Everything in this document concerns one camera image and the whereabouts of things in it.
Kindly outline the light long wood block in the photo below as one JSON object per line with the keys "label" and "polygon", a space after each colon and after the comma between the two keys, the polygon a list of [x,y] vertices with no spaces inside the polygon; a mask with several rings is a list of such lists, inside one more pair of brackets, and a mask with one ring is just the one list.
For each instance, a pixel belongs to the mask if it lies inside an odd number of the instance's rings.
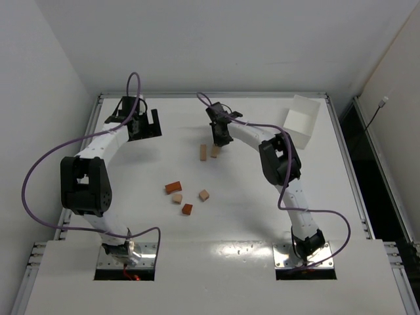
{"label": "light long wood block", "polygon": [[217,158],[220,152],[220,147],[213,145],[211,148],[211,158]]}
{"label": "light long wood block", "polygon": [[207,160],[207,145],[201,144],[199,147],[199,160],[206,161]]}

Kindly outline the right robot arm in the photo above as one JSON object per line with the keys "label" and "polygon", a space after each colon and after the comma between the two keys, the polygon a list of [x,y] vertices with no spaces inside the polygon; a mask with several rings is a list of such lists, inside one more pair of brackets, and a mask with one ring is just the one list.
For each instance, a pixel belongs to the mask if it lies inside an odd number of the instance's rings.
{"label": "right robot arm", "polygon": [[215,146],[223,147],[237,139],[258,151],[265,179],[280,193],[278,207],[287,211],[291,221],[291,238],[295,254],[308,258],[325,244],[325,238],[308,209],[301,186],[301,161],[291,137],[269,126],[240,121],[242,114],[227,112],[220,102],[206,108]]}

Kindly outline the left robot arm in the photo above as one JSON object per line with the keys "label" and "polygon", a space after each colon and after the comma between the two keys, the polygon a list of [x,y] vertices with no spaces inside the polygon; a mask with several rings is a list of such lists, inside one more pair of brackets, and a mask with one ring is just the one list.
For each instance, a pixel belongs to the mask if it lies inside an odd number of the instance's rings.
{"label": "left robot arm", "polygon": [[131,231],[110,209],[107,167],[125,143],[161,135],[157,110],[149,110],[142,97],[124,96],[92,142],[60,162],[62,206],[83,217],[99,233],[105,254],[124,266],[136,266],[141,252],[131,240]]}

